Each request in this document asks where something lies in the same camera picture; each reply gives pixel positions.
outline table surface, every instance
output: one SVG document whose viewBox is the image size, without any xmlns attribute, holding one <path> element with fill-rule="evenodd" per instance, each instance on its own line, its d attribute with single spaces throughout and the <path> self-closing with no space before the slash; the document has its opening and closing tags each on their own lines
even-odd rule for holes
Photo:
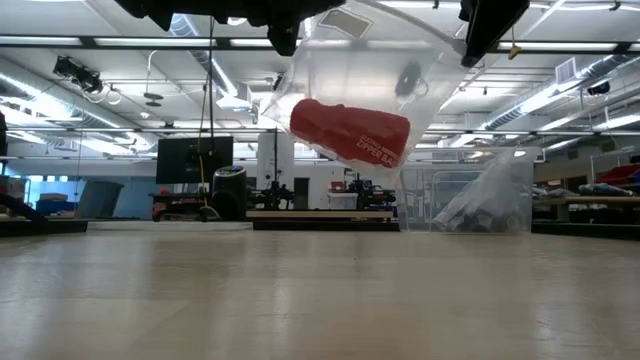
<svg viewBox="0 0 640 360">
<path fill-rule="evenodd" d="M 97 231 L 0 242 L 2 359 L 638 359 L 640 243 Z"/>
</svg>

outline red object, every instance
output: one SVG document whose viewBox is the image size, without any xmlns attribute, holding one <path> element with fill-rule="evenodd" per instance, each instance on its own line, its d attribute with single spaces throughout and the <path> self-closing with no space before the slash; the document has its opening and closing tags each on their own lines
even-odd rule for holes
<svg viewBox="0 0 640 360">
<path fill-rule="evenodd" d="M 640 164 L 615 167 L 596 179 L 596 183 L 606 183 L 612 186 L 629 186 L 633 184 L 633 174 L 640 170 Z"/>
<path fill-rule="evenodd" d="M 344 105 L 325 106 L 300 101 L 291 113 L 291 132 L 345 160 L 360 160 L 387 168 L 398 166 L 411 125 L 407 118 Z"/>
<path fill-rule="evenodd" d="M 332 181 L 331 182 L 331 190 L 344 190 L 344 181 Z"/>
</svg>

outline ceiling duct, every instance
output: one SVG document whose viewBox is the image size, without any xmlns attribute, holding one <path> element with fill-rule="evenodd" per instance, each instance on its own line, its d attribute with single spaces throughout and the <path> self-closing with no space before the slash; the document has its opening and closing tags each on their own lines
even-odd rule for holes
<svg viewBox="0 0 640 360">
<path fill-rule="evenodd" d="M 489 114 L 479 130 L 496 130 L 515 119 L 519 119 L 539 110 L 561 96 L 570 92 L 592 87 L 613 70 L 637 59 L 634 55 L 609 55 L 595 62 L 586 59 L 576 62 L 576 77 L 573 80 L 558 84 L 556 79 L 546 81 L 526 95 L 520 97 L 513 105 Z M 473 140 L 473 135 L 457 136 L 449 141 L 452 147 L 459 147 Z"/>
<path fill-rule="evenodd" d="M 200 36 L 190 20 L 190 15 L 174 14 L 171 19 L 171 27 L 169 31 L 177 37 L 196 37 Z M 226 94 L 237 96 L 238 90 L 233 85 L 229 77 L 224 73 L 213 54 L 211 54 L 211 63 L 209 63 L 209 51 L 190 50 L 189 53 L 204 68 L 205 71 L 211 71 L 213 82 L 218 88 Z"/>
<path fill-rule="evenodd" d="M 138 124 L 93 104 L 61 86 L 56 86 L 56 84 L 5 59 L 0 59 L 0 85 L 4 88 L 10 88 L 12 94 L 23 94 L 18 98 L 26 103 L 26 107 L 36 112 L 54 119 L 81 118 L 81 121 L 73 122 L 74 128 L 132 129 L 139 127 Z M 51 127 L 56 128 L 59 125 L 52 123 Z M 126 130 L 123 133 L 127 133 L 131 138 L 144 140 L 149 147 L 157 141 L 157 136 L 153 134 L 133 134 Z"/>
</svg>

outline ceiling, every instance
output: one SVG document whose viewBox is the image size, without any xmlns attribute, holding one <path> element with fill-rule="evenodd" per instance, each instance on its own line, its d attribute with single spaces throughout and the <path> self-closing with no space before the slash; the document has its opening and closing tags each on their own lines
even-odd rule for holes
<svg viewBox="0 0 640 360">
<path fill-rule="evenodd" d="M 439 9 L 430 3 L 415 1 L 385 2 L 450 36 L 464 38 L 466 24 L 457 17 L 458 1 L 441 0 Z M 533 6 L 514 27 L 519 40 L 556 41 L 637 41 L 640 27 L 637 16 L 640 2 L 623 1 L 623 9 L 609 11 L 612 1 L 566 1 L 563 6 L 543 17 L 546 8 L 554 1 L 533 2 Z M 200 35 L 207 34 L 209 18 L 195 16 L 193 24 Z M 73 35 L 73 36 L 169 36 L 149 19 L 134 19 L 112 0 L 2 0 L 0 34 L 20 35 Z M 265 28 L 216 25 L 219 37 L 265 37 Z M 511 40 L 508 32 L 503 40 Z M 52 73 L 58 56 L 71 56 L 78 63 L 99 71 L 101 78 L 117 88 L 123 99 L 117 105 L 106 101 L 99 104 L 105 110 L 143 127 L 160 127 L 166 121 L 174 121 L 178 127 L 198 127 L 203 99 L 202 85 L 206 73 L 186 51 L 160 51 L 151 59 L 149 74 L 147 64 L 150 51 L 137 50 L 65 50 L 0 48 L 0 57 L 50 81 L 57 82 L 76 94 L 79 89 Z M 275 51 L 219 51 L 215 57 L 220 67 L 234 82 L 249 85 L 256 104 L 268 97 L 278 73 L 285 72 L 291 59 L 279 56 Z M 555 67 L 569 59 L 570 55 L 518 55 L 509 60 L 507 55 L 487 55 L 480 64 L 469 70 L 460 84 L 466 91 L 456 92 L 441 108 L 431 122 L 466 128 L 466 114 L 489 114 L 513 103 L 524 94 L 555 77 Z M 635 83 L 632 77 L 636 64 L 616 73 L 612 92 L 622 93 Z M 145 105 L 145 92 L 161 94 L 162 107 Z M 586 104 L 602 99 L 589 98 Z M 580 109 L 577 93 L 569 94 L 556 102 L 535 111 L 553 119 L 566 116 Z M 273 123 L 260 119 L 254 124 L 247 114 L 225 111 L 216 107 L 217 126 L 271 127 Z M 425 137 L 435 142 L 439 136 Z"/>
</svg>

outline fluorescent light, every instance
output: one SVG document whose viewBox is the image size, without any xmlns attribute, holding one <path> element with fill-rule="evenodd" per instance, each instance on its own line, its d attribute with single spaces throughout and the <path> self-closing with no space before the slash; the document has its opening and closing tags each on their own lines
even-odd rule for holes
<svg viewBox="0 0 640 360">
<path fill-rule="evenodd" d="M 593 131 L 546 131 L 538 135 L 544 136 L 589 136 L 593 135 Z"/>
<path fill-rule="evenodd" d="M 558 149 L 558 148 L 561 148 L 561 147 L 563 147 L 565 145 L 568 145 L 569 143 L 572 143 L 572 142 L 575 142 L 575 141 L 576 141 L 576 139 L 561 141 L 561 142 L 559 142 L 557 144 L 553 144 L 553 145 L 547 147 L 546 150 Z"/>
<path fill-rule="evenodd" d="M 428 43 L 420 40 L 369 40 L 370 49 L 428 49 Z"/>
<path fill-rule="evenodd" d="M 32 142 L 32 143 L 36 143 L 36 144 L 45 144 L 45 141 L 40 139 L 37 136 L 31 135 L 27 132 L 24 131 L 17 131 L 17 132 L 7 132 L 7 136 L 12 137 L 12 138 L 16 138 L 16 139 L 20 139 L 20 140 L 24 140 L 24 141 L 28 141 L 28 142 Z"/>
<path fill-rule="evenodd" d="M 382 5 L 396 9 L 433 9 L 433 1 L 378 1 Z M 453 2 L 440 2 L 439 8 L 460 9 L 460 4 Z"/>
<path fill-rule="evenodd" d="M 271 47 L 269 39 L 231 39 L 231 46 Z"/>
<path fill-rule="evenodd" d="M 238 26 L 247 22 L 246 18 L 229 18 L 227 20 L 227 25 Z"/>
<path fill-rule="evenodd" d="M 82 46 L 77 37 L 59 36 L 0 36 L 1 45 L 50 45 L 50 46 Z"/>
<path fill-rule="evenodd" d="M 150 47 L 192 47 L 203 46 L 208 47 L 211 45 L 209 39 L 189 39 L 189 38 L 95 38 L 94 41 L 98 46 L 150 46 Z M 213 46 L 216 46 L 216 41 L 213 40 Z"/>
<path fill-rule="evenodd" d="M 509 50 L 513 44 L 502 41 L 498 45 L 499 50 Z M 569 43 L 569 42 L 516 42 L 516 46 L 522 50 L 549 50 L 549 51 L 607 51 L 615 49 L 616 43 Z"/>
<path fill-rule="evenodd" d="M 617 127 L 629 125 L 631 123 L 640 121 L 640 115 L 629 115 L 622 116 L 615 119 L 610 119 L 609 121 L 602 123 L 600 125 L 594 126 L 593 129 L 597 131 L 607 130 L 607 129 L 615 129 Z"/>
<path fill-rule="evenodd" d="M 305 45 L 317 48 L 347 47 L 351 44 L 349 40 L 307 40 Z"/>
<path fill-rule="evenodd" d="M 551 129 L 555 129 L 557 127 L 560 127 L 566 123 L 571 122 L 571 119 L 569 118 L 562 118 L 562 119 L 558 119 L 555 121 L 552 121 L 550 123 L 548 123 L 547 125 L 543 126 L 540 128 L 541 131 L 547 131 L 547 130 L 551 130 Z"/>
<path fill-rule="evenodd" d="M 251 108 L 251 104 L 248 101 L 240 100 L 233 96 L 223 96 L 222 99 L 216 101 L 216 105 L 225 110 L 246 110 Z"/>
</svg>

